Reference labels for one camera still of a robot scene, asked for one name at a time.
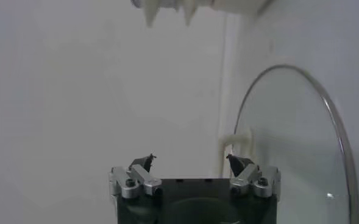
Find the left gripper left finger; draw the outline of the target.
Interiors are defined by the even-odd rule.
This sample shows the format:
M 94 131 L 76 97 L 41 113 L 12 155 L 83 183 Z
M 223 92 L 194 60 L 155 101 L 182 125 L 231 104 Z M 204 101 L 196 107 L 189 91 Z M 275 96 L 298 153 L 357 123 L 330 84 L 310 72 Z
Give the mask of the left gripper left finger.
M 162 180 L 150 174 L 153 154 L 137 158 L 128 168 L 112 167 L 108 173 L 109 193 L 111 197 L 125 199 L 138 198 L 141 195 L 156 197 L 162 193 Z

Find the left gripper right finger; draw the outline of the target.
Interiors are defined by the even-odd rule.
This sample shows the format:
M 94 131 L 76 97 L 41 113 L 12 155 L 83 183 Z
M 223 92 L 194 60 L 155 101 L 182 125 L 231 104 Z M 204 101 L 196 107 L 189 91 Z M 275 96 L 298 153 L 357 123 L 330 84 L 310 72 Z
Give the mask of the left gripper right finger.
M 280 170 L 275 166 L 259 166 L 249 158 L 228 154 L 233 178 L 230 192 L 235 196 L 253 194 L 260 198 L 280 197 Z

